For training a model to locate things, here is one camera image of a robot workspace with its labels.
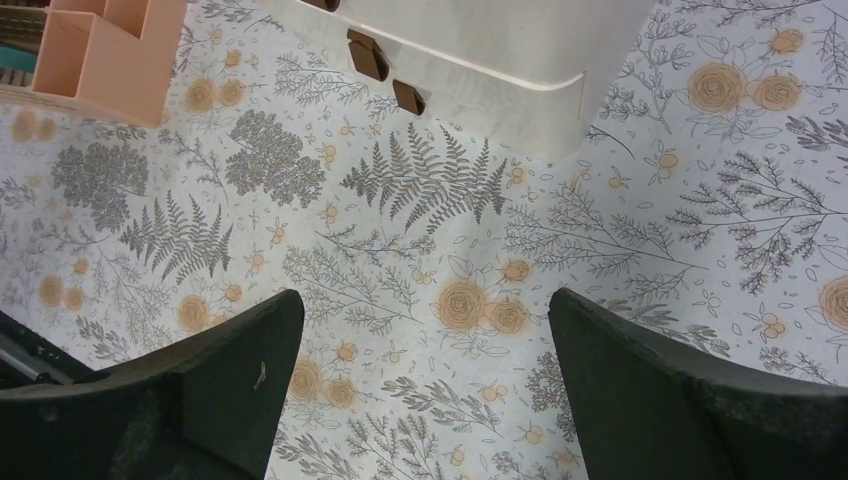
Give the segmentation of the white three-drawer cabinet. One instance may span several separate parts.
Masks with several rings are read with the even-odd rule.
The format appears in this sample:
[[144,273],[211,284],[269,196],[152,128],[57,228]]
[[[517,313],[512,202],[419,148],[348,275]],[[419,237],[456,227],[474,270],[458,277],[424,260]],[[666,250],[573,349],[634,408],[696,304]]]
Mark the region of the white three-drawer cabinet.
[[269,1],[331,68],[540,159],[575,153],[646,24],[645,0]]

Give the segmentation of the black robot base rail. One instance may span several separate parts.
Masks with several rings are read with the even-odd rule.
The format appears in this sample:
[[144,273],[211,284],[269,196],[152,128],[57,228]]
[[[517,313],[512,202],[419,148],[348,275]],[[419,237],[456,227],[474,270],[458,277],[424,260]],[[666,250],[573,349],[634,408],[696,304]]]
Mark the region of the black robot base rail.
[[6,313],[1,313],[1,389],[72,384],[93,370]]

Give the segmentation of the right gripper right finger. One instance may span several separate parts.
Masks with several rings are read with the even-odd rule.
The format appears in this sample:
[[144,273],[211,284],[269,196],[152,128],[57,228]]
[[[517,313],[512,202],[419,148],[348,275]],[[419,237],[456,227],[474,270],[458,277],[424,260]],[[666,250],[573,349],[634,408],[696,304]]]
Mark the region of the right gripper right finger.
[[847,391],[748,368],[568,289],[549,323],[592,479],[843,479]]

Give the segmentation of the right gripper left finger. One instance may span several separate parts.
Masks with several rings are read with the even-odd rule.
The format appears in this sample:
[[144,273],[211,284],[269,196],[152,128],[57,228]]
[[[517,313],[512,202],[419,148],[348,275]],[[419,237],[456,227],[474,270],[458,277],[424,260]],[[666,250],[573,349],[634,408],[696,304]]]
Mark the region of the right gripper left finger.
[[72,384],[1,389],[5,479],[261,479],[303,333],[286,290]]

